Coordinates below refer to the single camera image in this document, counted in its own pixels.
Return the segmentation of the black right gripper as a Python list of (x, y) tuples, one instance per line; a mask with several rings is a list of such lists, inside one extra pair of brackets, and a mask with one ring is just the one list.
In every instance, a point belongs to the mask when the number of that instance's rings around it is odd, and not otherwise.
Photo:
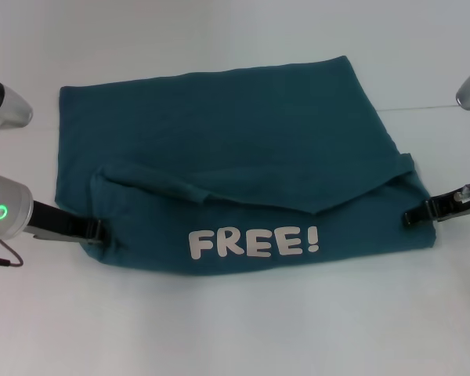
[(412, 227), (425, 222), (443, 222), (470, 215), (470, 184), (453, 192), (430, 197), (426, 202), (403, 214), (404, 226)]

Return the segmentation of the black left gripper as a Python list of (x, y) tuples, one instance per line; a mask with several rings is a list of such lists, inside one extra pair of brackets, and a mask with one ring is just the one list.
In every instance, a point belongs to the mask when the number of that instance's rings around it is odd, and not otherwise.
[(84, 219), (67, 211), (34, 201), (25, 232), (38, 240), (104, 244), (102, 223), (98, 219)]

